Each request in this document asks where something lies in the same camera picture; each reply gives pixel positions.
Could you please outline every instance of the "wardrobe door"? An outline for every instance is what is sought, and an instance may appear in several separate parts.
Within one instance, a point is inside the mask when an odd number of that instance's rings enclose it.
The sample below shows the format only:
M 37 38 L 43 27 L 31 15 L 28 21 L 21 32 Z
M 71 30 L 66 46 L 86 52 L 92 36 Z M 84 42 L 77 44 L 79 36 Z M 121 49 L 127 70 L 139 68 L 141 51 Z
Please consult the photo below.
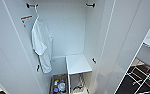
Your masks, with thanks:
M 94 84 L 95 94 L 115 93 L 149 28 L 150 1 L 114 1 Z

